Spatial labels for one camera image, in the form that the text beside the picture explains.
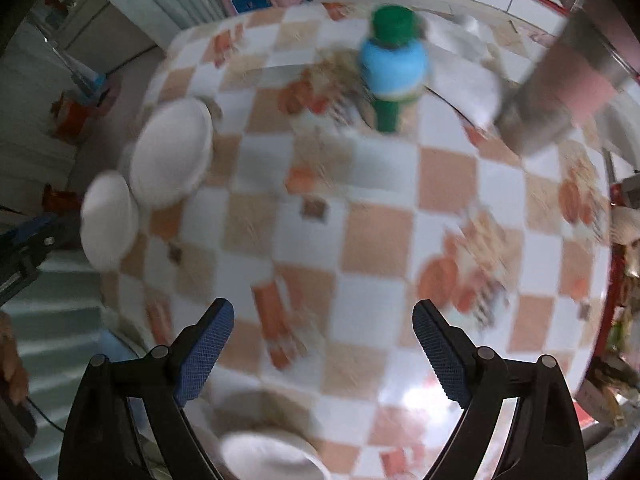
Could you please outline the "large white bowl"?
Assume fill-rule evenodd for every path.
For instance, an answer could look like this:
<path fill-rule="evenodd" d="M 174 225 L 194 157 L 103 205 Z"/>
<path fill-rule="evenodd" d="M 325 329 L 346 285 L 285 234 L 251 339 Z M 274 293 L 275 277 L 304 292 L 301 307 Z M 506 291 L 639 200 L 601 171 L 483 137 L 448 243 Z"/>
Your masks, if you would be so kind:
<path fill-rule="evenodd" d="M 309 411 L 265 390 L 195 401 L 191 422 L 208 457 L 225 479 L 329 479 L 320 452 L 308 440 Z"/>

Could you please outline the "white plate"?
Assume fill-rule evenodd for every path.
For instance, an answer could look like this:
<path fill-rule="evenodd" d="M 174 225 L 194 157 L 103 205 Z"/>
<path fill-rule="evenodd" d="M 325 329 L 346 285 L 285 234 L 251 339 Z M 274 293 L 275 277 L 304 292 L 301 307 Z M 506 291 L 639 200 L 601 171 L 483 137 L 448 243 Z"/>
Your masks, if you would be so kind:
<path fill-rule="evenodd" d="M 212 161 L 213 128 L 212 114 L 199 99 L 160 104 L 134 144 L 129 183 L 136 200 L 163 209 L 197 188 Z"/>

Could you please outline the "red round container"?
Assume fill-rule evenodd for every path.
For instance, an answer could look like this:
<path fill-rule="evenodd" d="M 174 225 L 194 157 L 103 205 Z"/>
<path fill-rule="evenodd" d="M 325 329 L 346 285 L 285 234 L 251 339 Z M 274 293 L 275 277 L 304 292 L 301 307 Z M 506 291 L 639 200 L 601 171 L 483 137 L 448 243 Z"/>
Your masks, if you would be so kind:
<path fill-rule="evenodd" d="M 52 122 L 49 136 L 65 144 L 78 146 L 85 141 L 85 128 L 91 119 L 105 116 L 113 107 L 114 93 L 106 90 L 96 102 L 81 102 L 78 96 L 65 91 L 50 105 Z"/>

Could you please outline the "checkered patterned tablecloth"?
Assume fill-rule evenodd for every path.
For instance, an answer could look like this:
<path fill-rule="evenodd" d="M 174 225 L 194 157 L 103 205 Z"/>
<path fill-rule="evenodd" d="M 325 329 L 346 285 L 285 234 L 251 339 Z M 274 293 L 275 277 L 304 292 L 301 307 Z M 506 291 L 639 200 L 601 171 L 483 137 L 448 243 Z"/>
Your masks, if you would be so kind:
<path fill-rule="evenodd" d="M 305 4 L 194 27 L 142 115 L 195 96 L 222 111 L 202 185 L 144 212 L 103 293 L 146 346 L 217 297 L 235 326 L 192 422 L 307 438 L 337 479 L 420 477 L 460 411 L 411 327 L 421 298 L 508 359 L 549 353 L 577 390 L 611 253 L 593 122 L 521 158 L 422 96 L 407 133 L 349 116 L 342 80 L 369 10 Z"/>

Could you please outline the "green bottle blue label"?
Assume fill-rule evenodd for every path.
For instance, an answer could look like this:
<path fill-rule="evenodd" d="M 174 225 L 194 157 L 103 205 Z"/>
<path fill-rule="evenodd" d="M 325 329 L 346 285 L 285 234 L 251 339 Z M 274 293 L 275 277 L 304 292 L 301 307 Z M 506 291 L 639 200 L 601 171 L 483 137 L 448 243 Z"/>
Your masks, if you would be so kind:
<path fill-rule="evenodd" d="M 405 6 L 379 6 L 371 15 L 370 35 L 358 52 L 360 114 L 380 133 L 413 128 L 422 98 L 428 57 L 419 18 Z"/>

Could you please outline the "steel cup pink band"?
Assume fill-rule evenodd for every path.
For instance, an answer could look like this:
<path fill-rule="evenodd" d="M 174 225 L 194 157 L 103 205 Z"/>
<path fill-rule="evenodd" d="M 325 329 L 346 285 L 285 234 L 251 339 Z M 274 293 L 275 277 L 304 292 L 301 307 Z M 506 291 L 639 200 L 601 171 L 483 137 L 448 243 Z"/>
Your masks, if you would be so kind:
<path fill-rule="evenodd" d="M 503 102 L 496 129 L 512 152 L 533 155 L 580 127 L 632 76 L 634 70 L 611 41 L 579 10 L 526 81 Z"/>

